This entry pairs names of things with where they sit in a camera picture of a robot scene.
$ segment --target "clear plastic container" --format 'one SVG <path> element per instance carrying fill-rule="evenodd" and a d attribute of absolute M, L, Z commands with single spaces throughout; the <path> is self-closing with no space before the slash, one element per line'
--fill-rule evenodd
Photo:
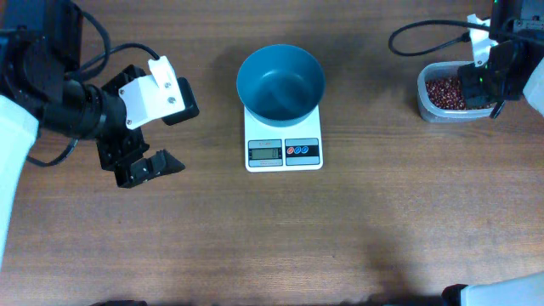
<path fill-rule="evenodd" d="M 471 64 L 467 61 L 445 62 L 431 64 L 423 69 L 417 78 L 417 104 L 423 120 L 426 122 L 470 122 L 479 118 L 489 117 L 492 108 L 485 110 L 442 110 L 428 98 L 425 82 L 446 77 L 457 76 L 457 68 Z"/>

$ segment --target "digital scale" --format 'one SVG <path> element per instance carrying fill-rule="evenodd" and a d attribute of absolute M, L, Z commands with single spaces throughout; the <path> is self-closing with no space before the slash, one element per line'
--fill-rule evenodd
<path fill-rule="evenodd" d="M 318 170 L 323 167 L 320 110 L 299 122 L 275 122 L 244 107 L 246 169 L 251 173 Z"/>

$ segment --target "bowl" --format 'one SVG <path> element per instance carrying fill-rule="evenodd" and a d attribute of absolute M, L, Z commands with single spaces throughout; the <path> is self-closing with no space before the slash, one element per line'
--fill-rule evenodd
<path fill-rule="evenodd" d="M 285 44 L 261 48 L 250 55 L 236 79 L 241 102 L 267 123 L 304 119 L 320 103 L 325 84 L 325 73 L 317 59 Z"/>

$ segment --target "wood grain surface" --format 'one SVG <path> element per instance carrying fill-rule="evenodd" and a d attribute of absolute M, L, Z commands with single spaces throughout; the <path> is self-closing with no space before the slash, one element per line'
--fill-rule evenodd
<path fill-rule="evenodd" d="M 0 304 L 354 303 L 433 295 L 544 269 L 544 118 L 525 102 L 498 120 L 439 125 L 419 116 L 428 64 L 470 60 L 468 44 L 417 58 L 389 34 L 426 19 L 490 14 L 490 1 L 88 0 L 78 4 L 114 45 L 140 42 L 189 79 L 201 108 L 144 136 L 187 165 L 133 190 L 81 143 L 50 169 L 25 165 L 0 274 Z M 416 50 L 465 30 L 403 35 Z M 307 49 L 324 66 L 325 166 L 250 174 L 243 163 L 235 77 L 273 43 Z M 85 24 L 82 59 L 102 52 Z M 101 85 L 139 50 L 113 55 Z M 31 154 L 52 159 L 67 139 L 44 133 Z"/>

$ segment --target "black cable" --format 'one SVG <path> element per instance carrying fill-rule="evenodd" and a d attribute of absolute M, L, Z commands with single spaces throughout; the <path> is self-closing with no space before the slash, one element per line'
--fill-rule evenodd
<path fill-rule="evenodd" d="M 102 72 L 102 70 L 108 65 L 108 60 L 110 60 L 110 53 L 111 53 L 111 41 L 110 41 L 110 35 L 108 34 L 108 31 L 89 13 L 82 12 L 83 17 L 85 17 L 93 26 L 96 28 L 96 31 L 102 36 L 102 40 L 104 41 L 104 57 L 102 60 L 102 63 L 89 70 L 85 71 L 84 69 L 79 69 L 77 71 L 74 71 L 70 74 L 70 77 L 79 81 L 79 82 L 86 82 L 93 77 L 96 77 L 97 75 Z"/>
<path fill-rule="evenodd" d="M 541 46 L 544 46 L 544 41 L 542 41 L 542 40 L 533 39 L 533 38 L 529 38 L 529 37 L 523 37 L 523 36 L 520 36 L 518 34 L 514 34 L 514 33 L 511 33 L 511 32 L 508 32 L 508 31 L 503 31 L 503 30 L 491 30 L 487 25 L 478 25 L 478 24 L 474 24 L 474 23 L 470 23 L 470 22 L 456 21 L 456 20 L 424 20 L 424 21 L 415 22 L 413 24 L 405 25 L 405 26 L 401 27 L 400 29 L 398 29 L 397 31 L 394 31 L 393 34 L 391 34 L 391 37 L 389 37 L 389 42 L 388 42 L 389 50 L 391 50 L 391 52 L 393 52 L 394 54 L 397 54 L 397 55 L 400 55 L 400 56 L 418 56 L 418 55 L 423 55 L 423 54 L 429 54 L 431 52 L 438 51 L 438 50 L 440 50 L 442 48 L 447 48 L 447 47 L 449 47 L 449 46 L 451 46 L 451 45 L 453 45 L 455 43 L 460 43 L 460 42 L 465 41 L 465 40 L 460 40 L 460 39 L 462 39 L 464 37 L 466 38 L 467 33 L 464 33 L 462 36 L 460 36 L 460 37 L 458 37 L 458 38 L 456 38 L 454 40 L 451 40 L 451 41 L 443 43 L 443 44 L 441 44 L 441 45 L 439 45 L 437 47 L 430 48 L 428 50 L 421 51 L 421 52 L 405 53 L 405 52 L 399 51 L 397 48 L 394 47 L 394 45 L 393 45 L 394 39 L 400 33 L 402 33 L 403 31 L 407 31 L 407 30 L 410 30 L 412 28 L 416 28 L 416 27 L 419 27 L 419 26 L 431 26 L 431 25 L 434 25 L 434 26 L 459 26 L 459 27 L 463 27 L 463 28 L 471 28 L 471 29 L 476 29 L 476 30 L 482 30 L 482 31 L 491 32 L 493 34 L 500 35 L 500 36 L 503 36 L 503 37 L 507 37 L 507 38 L 510 38 L 510 39 L 518 39 L 518 40 L 525 41 L 527 43 L 536 43 L 536 44 L 539 44 Z"/>
<path fill-rule="evenodd" d="M 158 60 L 158 59 L 161 58 L 159 56 L 159 54 L 157 54 L 155 51 L 153 51 L 152 48 L 150 48 L 150 47 L 148 47 L 148 46 L 146 46 L 144 44 L 136 43 L 136 42 L 124 43 L 122 45 L 114 47 L 114 48 L 112 48 L 110 50 L 110 54 L 114 54 L 114 53 L 117 53 L 119 51 L 122 51 L 122 50 L 125 50 L 125 49 L 128 49 L 128 48 L 142 49 L 145 52 L 147 52 L 148 54 L 150 54 L 153 57 L 154 60 Z M 101 55 L 98 55 L 98 56 L 94 57 L 93 59 L 91 59 L 87 63 L 83 64 L 79 70 L 80 71 L 85 71 L 87 68 L 91 67 L 92 65 L 94 65 L 94 64 L 98 63 L 100 60 L 102 60 L 105 56 L 106 56 L 106 53 L 104 52 Z"/>
<path fill-rule="evenodd" d="M 76 148 L 77 141 L 78 141 L 77 139 L 72 139 L 70 141 L 70 143 L 68 144 L 68 146 L 66 146 L 66 149 L 64 151 L 62 151 L 62 153 L 60 153 L 60 155 L 57 158 L 53 159 L 50 162 L 39 161 L 36 158 L 30 157 L 30 156 L 26 157 L 26 161 L 31 163 L 31 164 L 34 164 L 34 165 L 36 165 L 38 167 L 56 166 L 56 165 L 60 164 L 61 162 L 63 162 L 66 158 L 68 158 L 68 156 L 70 156 L 70 154 Z"/>

